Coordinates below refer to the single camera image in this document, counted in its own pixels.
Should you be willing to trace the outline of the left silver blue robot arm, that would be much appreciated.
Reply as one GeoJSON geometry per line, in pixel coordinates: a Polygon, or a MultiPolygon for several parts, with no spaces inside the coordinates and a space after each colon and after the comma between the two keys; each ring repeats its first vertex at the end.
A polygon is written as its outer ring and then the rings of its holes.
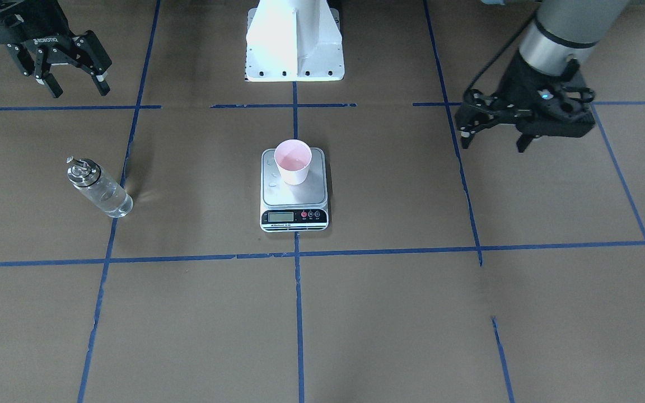
{"type": "Polygon", "coordinates": [[[455,113],[463,149],[479,132],[500,124],[515,126],[520,153],[544,136],[585,136],[595,126],[591,103],[596,94],[586,86],[581,65],[627,5],[627,1],[542,1],[505,43],[508,48],[521,38],[495,92],[486,95],[476,89],[480,73],[464,90],[455,113]]]}

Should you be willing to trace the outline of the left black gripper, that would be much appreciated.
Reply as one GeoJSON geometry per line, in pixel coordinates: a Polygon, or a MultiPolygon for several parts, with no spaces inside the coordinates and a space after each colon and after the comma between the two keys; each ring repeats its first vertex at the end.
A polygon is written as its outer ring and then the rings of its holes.
{"type": "MultiPolygon", "coordinates": [[[[511,124],[518,118],[529,94],[541,87],[568,85],[578,73],[580,64],[572,54],[562,67],[560,76],[548,76],[531,67],[520,53],[516,53],[504,72],[496,95],[481,92],[466,92],[462,103],[455,112],[456,130],[459,132],[463,149],[468,149],[474,136],[482,130],[498,124],[511,124]]],[[[519,153],[524,153],[537,135],[522,134],[516,141],[519,153]]]]}

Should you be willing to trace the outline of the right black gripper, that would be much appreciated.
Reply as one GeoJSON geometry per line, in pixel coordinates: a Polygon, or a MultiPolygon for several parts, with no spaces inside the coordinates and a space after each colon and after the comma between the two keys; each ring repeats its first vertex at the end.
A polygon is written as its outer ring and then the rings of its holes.
{"type": "Polygon", "coordinates": [[[70,34],[68,19],[57,1],[0,1],[0,44],[7,44],[7,51],[23,76],[34,77],[58,99],[63,89],[50,67],[69,64],[86,72],[100,95],[109,94],[106,77],[113,62],[100,39],[92,30],[78,36],[63,36],[70,34]],[[48,48],[36,48],[34,58],[23,44],[10,44],[49,36],[61,37],[48,48]]]}

